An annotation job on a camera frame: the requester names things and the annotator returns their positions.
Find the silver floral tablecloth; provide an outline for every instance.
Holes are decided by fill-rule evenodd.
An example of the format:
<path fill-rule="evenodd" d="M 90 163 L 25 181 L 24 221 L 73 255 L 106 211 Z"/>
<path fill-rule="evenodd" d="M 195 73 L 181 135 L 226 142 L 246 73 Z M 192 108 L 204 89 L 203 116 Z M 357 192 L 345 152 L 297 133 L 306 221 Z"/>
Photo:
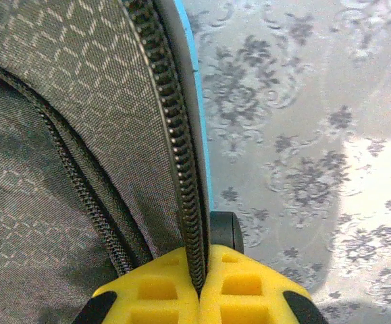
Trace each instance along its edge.
<path fill-rule="evenodd" d="M 215 208 L 330 323 L 391 323 L 391 0 L 185 5 Z"/>

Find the zipper track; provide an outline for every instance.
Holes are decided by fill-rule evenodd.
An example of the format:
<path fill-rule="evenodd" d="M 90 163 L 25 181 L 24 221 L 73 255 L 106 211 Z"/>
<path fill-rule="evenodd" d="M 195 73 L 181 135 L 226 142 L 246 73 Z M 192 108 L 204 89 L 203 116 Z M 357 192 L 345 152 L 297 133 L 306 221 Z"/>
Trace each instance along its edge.
<path fill-rule="evenodd" d="M 63 138 L 55 127 L 55 124 L 51 121 L 48 114 L 52 108 L 27 85 L 19 81 L 15 76 L 12 76 L 1 67 L 0 79 L 24 95 L 37 109 L 44 120 L 57 149 L 57 153 L 63 163 L 63 167 L 67 171 L 77 194 L 84 203 L 90 220 L 105 245 L 109 258 L 111 259 L 117 274 L 121 276 L 133 270 L 133 261 L 125 249 L 125 244 L 121 240 L 122 233 L 113 221 L 112 217 L 108 215 L 107 209 L 102 205 L 92 186 L 84 177 L 82 170 L 73 158 L 70 150 L 67 148 Z"/>
<path fill-rule="evenodd" d="M 82 176 L 82 172 L 75 160 L 71 156 L 69 150 L 66 148 L 63 139 L 56 130 L 53 122 L 47 117 L 45 113 L 39 110 L 39 114 L 43 118 L 46 127 L 54 141 L 54 145 L 57 148 L 57 152 L 63 163 L 63 167 L 67 171 L 72 184 L 77 191 L 78 196 L 84 203 L 90 220 L 93 223 L 93 227 L 102 239 L 107 253 L 113 266 L 119 276 L 128 273 L 133 270 L 132 261 L 130 257 L 123 249 L 122 243 L 120 242 L 118 235 L 113 229 L 112 224 L 108 221 L 107 217 L 102 212 L 103 208 L 99 206 L 97 199 L 94 197 L 93 189 L 87 184 L 86 179 Z"/>
<path fill-rule="evenodd" d="M 189 273 L 200 294 L 207 275 L 209 234 L 203 233 L 197 169 L 188 117 L 168 41 L 150 0 L 123 1 L 144 48 L 159 94 L 176 172 L 176 188 Z"/>

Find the black zipper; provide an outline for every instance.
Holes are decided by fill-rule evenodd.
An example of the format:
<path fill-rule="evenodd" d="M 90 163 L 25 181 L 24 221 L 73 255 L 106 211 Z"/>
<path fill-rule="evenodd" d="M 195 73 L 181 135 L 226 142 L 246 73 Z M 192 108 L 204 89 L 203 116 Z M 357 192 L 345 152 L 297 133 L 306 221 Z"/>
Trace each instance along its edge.
<path fill-rule="evenodd" d="M 140 38 L 143 55 L 149 62 L 149 69 L 156 85 L 165 137 L 170 147 L 170 161 L 189 273 L 192 284 L 200 293 L 207 273 L 209 233 L 205 233 L 205 229 L 208 228 L 205 224 L 209 220 L 202 213 L 200 206 L 201 187 L 198 183 L 189 123 L 174 59 L 153 3 L 145 0 L 123 0 L 123 4 L 131 27 Z M 90 164 L 96 160 L 85 153 L 87 151 L 85 147 L 78 148 L 84 143 L 77 138 L 77 134 L 67 121 L 30 87 L 1 68 L 0 79 L 20 91 L 39 110 L 53 137 L 63 166 L 86 206 L 117 273 L 123 275 L 149 262 L 151 260 L 149 248 L 121 197 L 113 190 L 115 188 L 110 189 L 111 184 L 101 187 L 115 198 L 111 199 L 112 201 L 120 200 L 117 206 L 111 204 L 108 211 L 106 206 L 110 206 L 110 203 L 107 201 L 107 205 L 105 204 L 103 191 L 98 195 L 97 190 L 94 189 L 97 188 L 93 185 L 96 184 L 97 178 L 86 177 L 81 170 L 79 159 L 84 159 Z M 81 150 L 81 154 L 76 151 L 77 159 L 74 158 L 74 148 Z M 93 167 L 96 172 L 96 169 L 100 168 L 94 163 Z M 106 173 L 103 170 L 101 172 L 106 178 Z M 122 222 L 117 225 L 116 216 L 124 219 L 124 228 Z"/>
<path fill-rule="evenodd" d="M 156 83 L 163 109 L 165 132 L 174 165 L 175 185 L 181 210 L 186 257 L 192 284 L 198 293 L 205 283 L 209 257 L 209 233 L 203 233 L 209 220 L 201 212 L 200 186 L 191 143 L 184 99 L 174 58 L 159 15 L 150 0 L 123 1 L 134 24 Z"/>
<path fill-rule="evenodd" d="M 120 215 L 113 215 L 114 217 L 123 217 L 128 222 L 126 235 L 123 235 L 121 229 L 101 202 L 101 199 L 91 186 L 89 180 L 84 176 L 80 166 L 63 140 L 61 132 L 58 130 L 64 129 L 64 132 L 71 133 L 71 136 L 76 137 L 74 131 L 65 123 L 64 118 L 29 86 L 1 67 L 0 79 L 24 95 L 43 118 L 63 163 L 63 167 L 67 171 L 71 182 L 84 203 L 93 226 L 105 245 L 117 274 L 124 275 L 134 268 L 149 262 L 152 259 L 149 247 L 139 232 L 132 216 L 129 214 L 127 207 L 125 209 L 125 206 L 123 206 Z"/>

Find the black rubber part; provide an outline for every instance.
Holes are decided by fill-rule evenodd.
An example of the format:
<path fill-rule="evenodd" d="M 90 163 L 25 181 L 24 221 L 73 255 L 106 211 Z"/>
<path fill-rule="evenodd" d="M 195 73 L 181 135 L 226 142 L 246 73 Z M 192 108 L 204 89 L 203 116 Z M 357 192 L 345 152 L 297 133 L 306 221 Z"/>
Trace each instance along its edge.
<path fill-rule="evenodd" d="M 211 243 L 244 253 L 243 235 L 238 218 L 231 211 L 210 212 Z"/>
<path fill-rule="evenodd" d="M 104 322 L 116 298 L 117 294 L 115 292 L 104 292 L 99 296 L 91 298 L 72 324 L 101 324 Z"/>
<path fill-rule="evenodd" d="M 299 324 L 328 324 L 308 298 L 291 291 L 284 292 L 283 295 Z"/>

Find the backpack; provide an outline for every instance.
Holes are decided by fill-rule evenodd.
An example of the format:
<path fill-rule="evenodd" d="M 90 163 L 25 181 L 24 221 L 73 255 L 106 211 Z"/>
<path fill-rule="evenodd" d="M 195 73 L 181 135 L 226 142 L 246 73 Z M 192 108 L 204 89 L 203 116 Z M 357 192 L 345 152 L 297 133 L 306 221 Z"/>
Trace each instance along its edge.
<path fill-rule="evenodd" d="M 183 245 L 205 280 L 211 185 L 180 16 L 172 1 L 0 1 L 0 323 L 67 323 Z"/>

